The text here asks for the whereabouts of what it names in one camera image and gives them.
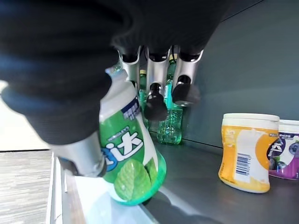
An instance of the blue berry illustration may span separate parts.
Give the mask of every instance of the blue berry illustration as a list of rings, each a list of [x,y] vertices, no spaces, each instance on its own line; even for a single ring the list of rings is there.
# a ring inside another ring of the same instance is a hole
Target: blue berry illustration
[[[277,162],[278,169],[284,169],[286,167],[286,164],[282,161]]]
[[[269,169],[270,170],[275,170],[276,169],[276,161],[273,158],[270,159]]]
[[[295,155],[296,152],[299,152],[299,142],[295,142],[290,145],[289,151],[292,155]]]

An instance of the mint leaf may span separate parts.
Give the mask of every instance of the mint leaf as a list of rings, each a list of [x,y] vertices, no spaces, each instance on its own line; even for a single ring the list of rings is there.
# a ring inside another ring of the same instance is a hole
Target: mint leaf
[[[150,177],[143,164],[137,160],[128,160],[114,182],[117,195],[123,200],[135,200],[142,197],[151,188]]]
[[[145,169],[148,172],[150,182],[153,185],[157,178],[157,170],[153,158],[151,158],[150,161],[145,165]]]

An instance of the barcode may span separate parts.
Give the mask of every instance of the barcode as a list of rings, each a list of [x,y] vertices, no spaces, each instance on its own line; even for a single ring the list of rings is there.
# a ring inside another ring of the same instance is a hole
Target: barcode
[[[243,182],[250,182],[250,160],[251,156],[243,153],[237,154],[237,164],[235,168],[235,179]]]

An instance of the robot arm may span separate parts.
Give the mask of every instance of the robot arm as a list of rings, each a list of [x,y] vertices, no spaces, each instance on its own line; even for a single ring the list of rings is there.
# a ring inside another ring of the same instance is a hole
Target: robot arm
[[[166,62],[179,45],[173,101],[196,103],[202,50],[231,0],[3,0],[0,3],[1,97],[22,113],[74,175],[103,176],[100,100],[105,68],[120,59],[139,86],[139,46],[149,48],[149,119],[166,117]]]

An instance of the plastic container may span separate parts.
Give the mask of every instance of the plastic container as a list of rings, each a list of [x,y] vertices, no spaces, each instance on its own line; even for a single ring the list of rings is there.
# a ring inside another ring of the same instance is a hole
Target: plastic container
[[[299,121],[280,120],[279,138],[267,151],[269,174],[290,180],[299,179]]]
[[[103,177],[110,196],[126,205],[152,197],[162,185],[166,164],[143,124],[136,90],[125,70],[110,74],[112,86],[101,100],[100,143],[107,163]]]
[[[266,153],[278,138],[278,121],[278,116],[268,114],[223,115],[223,158],[218,175],[224,183],[253,193],[270,189]]]
[[[182,118],[183,107],[176,105],[172,101],[171,90],[174,72],[176,70],[178,55],[174,54],[169,57],[169,67],[167,69],[166,86],[164,92],[164,102],[167,106],[168,116],[166,120],[159,122],[157,129],[157,140],[163,144],[178,145],[182,140]]]
[[[144,108],[146,105],[146,70],[140,70],[140,90],[139,90],[139,104],[142,108],[142,112],[144,112]],[[150,122],[147,120],[144,115],[142,115],[143,123],[147,129],[150,127]]]

